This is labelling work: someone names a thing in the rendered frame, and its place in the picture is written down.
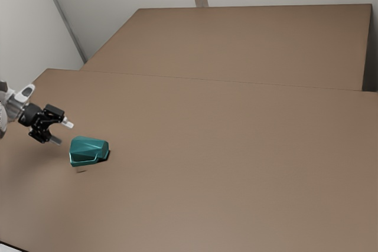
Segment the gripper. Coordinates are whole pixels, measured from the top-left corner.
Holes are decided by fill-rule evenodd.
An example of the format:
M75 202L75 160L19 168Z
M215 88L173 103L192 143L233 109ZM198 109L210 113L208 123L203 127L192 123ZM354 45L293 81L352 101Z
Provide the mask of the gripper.
M60 138L51 134L49 130L51 125L61 124L69 129L74 127L74 123L65 117L64 110L50 104L47 104L43 109L33 103L26 105L18 118L18 123L29 127L29 136L42 144L51 142L61 145L62 143Z

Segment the teal faceted mug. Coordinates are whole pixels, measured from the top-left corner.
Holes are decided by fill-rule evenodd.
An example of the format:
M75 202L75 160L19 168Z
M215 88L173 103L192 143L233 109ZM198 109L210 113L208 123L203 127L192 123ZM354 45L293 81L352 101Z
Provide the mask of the teal faceted mug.
M70 144L70 165L72 167L94 165L106 161L109 152L109 143L105 140L76 136Z

